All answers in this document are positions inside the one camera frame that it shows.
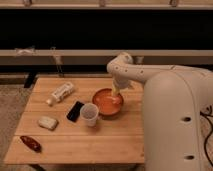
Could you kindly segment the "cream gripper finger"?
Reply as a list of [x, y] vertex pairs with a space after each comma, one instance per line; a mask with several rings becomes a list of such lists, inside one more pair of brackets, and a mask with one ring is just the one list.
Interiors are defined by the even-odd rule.
[[119, 89], [116, 88], [116, 86], [114, 84], [112, 84], [112, 92], [111, 92], [111, 95], [113, 97], [113, 100], [114, 100], [114, 104], [118, 104], [119, 103], [119, 97], [118, 97], [118, 94], [119, 94]]

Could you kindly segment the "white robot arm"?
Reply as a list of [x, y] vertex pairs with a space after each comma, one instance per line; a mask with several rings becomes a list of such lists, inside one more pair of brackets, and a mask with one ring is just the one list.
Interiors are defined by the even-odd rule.
[[122, 52], [107, 64], [113, 84], [143, 85], [146, 171], [205, 171], [200, 112], [213, 105], [213, 72], [179, 65], [136, 65]]

